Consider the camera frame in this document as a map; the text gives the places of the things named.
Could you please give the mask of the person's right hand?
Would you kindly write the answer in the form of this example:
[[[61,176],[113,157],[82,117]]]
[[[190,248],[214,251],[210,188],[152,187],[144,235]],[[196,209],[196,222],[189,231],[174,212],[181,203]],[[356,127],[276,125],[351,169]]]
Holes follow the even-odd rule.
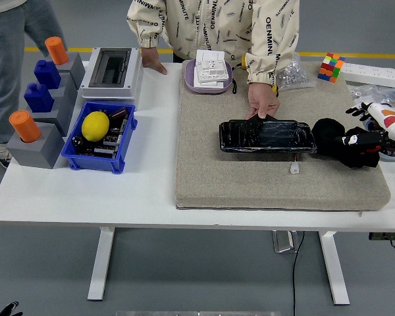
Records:
[[[167,75],[167,69],[161,64],[156,47],[141,48],[142,65],[144,68],[150,68],[162,75]]]

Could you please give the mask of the black white robot left hand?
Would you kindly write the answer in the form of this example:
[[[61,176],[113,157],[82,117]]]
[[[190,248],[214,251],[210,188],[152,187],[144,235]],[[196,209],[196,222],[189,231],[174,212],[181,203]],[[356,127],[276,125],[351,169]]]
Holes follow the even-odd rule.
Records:
[[[18,305],[19,305],[18,301],[13,301],[13,302],[9,303],[0,312],[0,316],[23,316],[22,311],[14,313],[14,310],[18,307]]]

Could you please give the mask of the person's left hand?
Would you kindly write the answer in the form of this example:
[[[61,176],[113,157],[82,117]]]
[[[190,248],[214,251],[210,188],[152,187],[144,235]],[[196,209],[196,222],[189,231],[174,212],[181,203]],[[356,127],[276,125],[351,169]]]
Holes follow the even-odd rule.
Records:
[[[248,101],[250,109],[246,119],[257,115],[265,119],[267,115],[274,116],[280,106],[273,87],[264,83],[250,83],[248,87]]]

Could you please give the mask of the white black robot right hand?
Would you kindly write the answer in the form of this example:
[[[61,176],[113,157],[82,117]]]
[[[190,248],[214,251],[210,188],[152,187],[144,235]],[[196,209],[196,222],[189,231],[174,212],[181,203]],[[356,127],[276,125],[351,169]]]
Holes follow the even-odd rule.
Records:
[[[365,148],[377,145],[386,146],[395,143],[395,110],[387,103],[360,103],[346,110],[347,114],[360,116],[360,121],[373,119],[382,130],[344,136],[341,142],[350,147],[362,146]]]

